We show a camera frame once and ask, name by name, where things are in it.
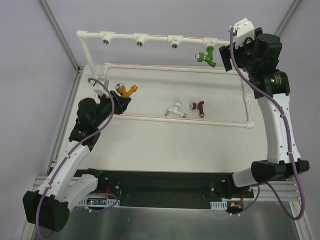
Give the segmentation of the yellow faucet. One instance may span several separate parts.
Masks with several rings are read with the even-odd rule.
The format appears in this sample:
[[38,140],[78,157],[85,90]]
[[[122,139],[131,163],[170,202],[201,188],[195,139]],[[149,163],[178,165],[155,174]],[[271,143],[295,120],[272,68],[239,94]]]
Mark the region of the yellow faucet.
[[123,98],[129,98],[133,93],[138,90],[137,85],[132,85],[129,90],[126,89],[123,83],[118,83],[115,85],[115,91],[117,95]]

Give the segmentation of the white pipe frame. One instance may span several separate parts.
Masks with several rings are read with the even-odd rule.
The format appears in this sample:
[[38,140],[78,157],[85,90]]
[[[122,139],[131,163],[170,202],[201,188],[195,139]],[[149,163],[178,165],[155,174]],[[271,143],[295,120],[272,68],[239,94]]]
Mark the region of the white pipe frame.
[[[183,44],[197,44],[203,45],[206,48],[209,46],[222,47],[226,46],[228,41],[212,37],[186,37],[182,35],[152,35],[147,33],[115,33],[111,31],[84,31],[78,30],[76,35],[81,43],[84,51],[84,55],[88,62],[88,66],[91,73],[97,77],[104,78],[109,69],[130,69],[130,70],[143,70],[143,71],[166,71],[166,72],[182,72],[182,73],[201,73],[201,74],[222,74],[220,69],[206,69],[196,67],[183,67],[183,66],[168,66],[168,65],[143,65],[143,64],[122,64],[122,63],[111,63],[106,62],[103,65],[102,74],[98,75],[96,67],[88,48],[86,39],[101,39],[104,45],[109,45],[112,40],[133,40],[138,47],[142,47],[146,42],[166,42],[170,43],[173,49],[176,49],[181,43]],[[197,120],[189,118],[181,118],[173,113],[165,117],[160,116],[146,116],[146,115],[124,115],[126,120],[138,120],[138,121],[153,121],[153,122],[168,122],[168,123],[183,123],[183,124],[198,124],[207,126],[222,126],[222,127],[237,127],[252,129],[254,127],[254,120],[252,117],[252,110],[250,104],[250,97],[252,91],[249,90],[245,83],[242,83],[243,101],[246,111],[246,122],[235,122],[235,121],[215,121],[215,120]]]

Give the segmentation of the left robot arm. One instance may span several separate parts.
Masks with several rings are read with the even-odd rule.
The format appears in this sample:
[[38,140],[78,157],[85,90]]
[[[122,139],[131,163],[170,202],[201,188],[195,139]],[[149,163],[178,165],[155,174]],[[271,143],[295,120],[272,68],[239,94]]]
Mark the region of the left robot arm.
[[98,99],[96,102],[86,97],[78,103],[77,118],[63,156],[36,191],[28,190],[24,194],[22,202],[29,223],[59,232],[85,195],[91,192],[99,195],[105,191],[105,176],[94,169],[69,186],[82,161],[93,150],[101,130],[109,123],[109,117],[123,114],[132,100],[113,90],[110,96],[103,94]]

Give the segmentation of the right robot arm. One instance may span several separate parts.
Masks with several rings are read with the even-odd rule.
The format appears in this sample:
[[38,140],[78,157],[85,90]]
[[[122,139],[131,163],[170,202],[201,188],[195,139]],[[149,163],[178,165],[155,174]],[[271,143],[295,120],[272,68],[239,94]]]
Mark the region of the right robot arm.
[[237,197],[245,186],[285,180],[310,169],[310,163],[301,158],[294,140],[289,79],[277,68],[281,50],[279,36],[263,33],[260,27],[241,32],[233,26],[230,44],[219,48],[225,70],[235,69],[254,91],[267,139],[266,159],[234,172],[232,181],[225,184],[230,197]]

